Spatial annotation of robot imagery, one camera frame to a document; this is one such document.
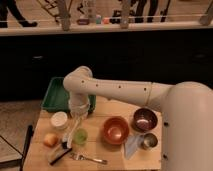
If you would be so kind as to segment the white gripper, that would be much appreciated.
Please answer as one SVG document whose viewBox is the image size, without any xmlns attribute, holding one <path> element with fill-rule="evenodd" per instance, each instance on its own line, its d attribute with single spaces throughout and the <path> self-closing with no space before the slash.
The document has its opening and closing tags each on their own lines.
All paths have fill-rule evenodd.
<svg viewBox="0 0 213 171">
<path fill-rule="evenodd" d="M 68 107 L 70 109 L 70 114 L 73 118 L 85 118 L 88 115 L 90 103 L 76 105 L 73 104 L 71 101 L 68 101 Z"/>
</svg>

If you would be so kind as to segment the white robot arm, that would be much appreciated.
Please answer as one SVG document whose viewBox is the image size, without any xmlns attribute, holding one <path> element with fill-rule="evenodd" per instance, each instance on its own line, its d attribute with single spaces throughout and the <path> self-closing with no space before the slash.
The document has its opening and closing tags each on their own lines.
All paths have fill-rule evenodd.
<svg viewBox="0 0 213 171">
<path fill-rule="evenodd" d="M 213 89 L 199 82 L 175 85 L 95 79 L 80 66 L 64 77 L 69 108 L 83 112 L 89 95 L 162 114 L 161 171 L 213 171 Z"/>
</svg>

